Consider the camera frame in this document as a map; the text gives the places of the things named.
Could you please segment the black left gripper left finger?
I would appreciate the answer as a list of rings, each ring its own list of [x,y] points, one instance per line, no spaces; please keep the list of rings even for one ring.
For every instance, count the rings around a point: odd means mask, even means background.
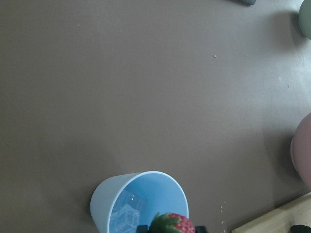
[[[147,225],[138,225],[136,229],[136,233],[148,233]]]

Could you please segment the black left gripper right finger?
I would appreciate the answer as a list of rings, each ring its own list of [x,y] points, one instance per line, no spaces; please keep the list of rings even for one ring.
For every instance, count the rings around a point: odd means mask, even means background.
[[[205,226],[195,226],[195,233],[206,233]]]

